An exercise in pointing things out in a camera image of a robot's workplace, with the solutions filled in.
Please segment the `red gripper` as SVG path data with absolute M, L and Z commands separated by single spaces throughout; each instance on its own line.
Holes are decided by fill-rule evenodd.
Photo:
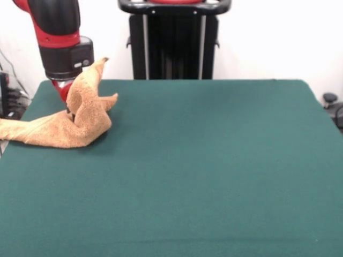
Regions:
M 72 80 L 68 80 L 68 81 L 51 80 L 51 83 L 53 84 L 54 88 L 57 90 L 61 100 L 64 103 L 66 103 L 68 92 L 69 92 L 69 89 L 70 89 L 73 81 Z M 66 112 L 67 112 L 67 114 L 71 113 L 71 111 L 68 107 L 66 108 Z

